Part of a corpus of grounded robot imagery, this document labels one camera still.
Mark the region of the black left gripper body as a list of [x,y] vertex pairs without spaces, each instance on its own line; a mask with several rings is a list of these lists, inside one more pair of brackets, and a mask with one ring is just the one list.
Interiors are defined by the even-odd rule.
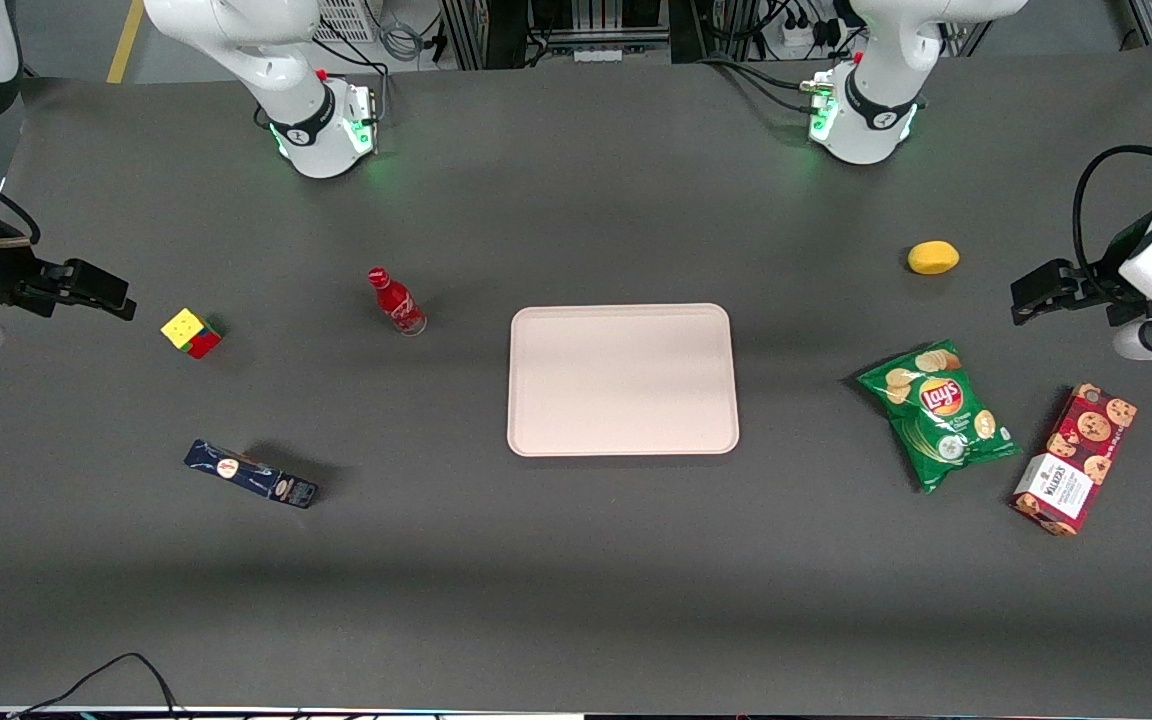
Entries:
[[1082,214],[1076,214],[1076,260],[1079,270],[1083,270],[1085,283],[1092,288],[1089,291],[1089,296],[1094,300],[1092,304],[1108,306],[1108,323],[1134,323],[1135,319],[1152,323],[1152,301],[1121,274],[1126,260],[1132,259],[1152,241],[1151,223],[1152,210],[1149,210],[1108,241],[1100,260],[1087,263]]

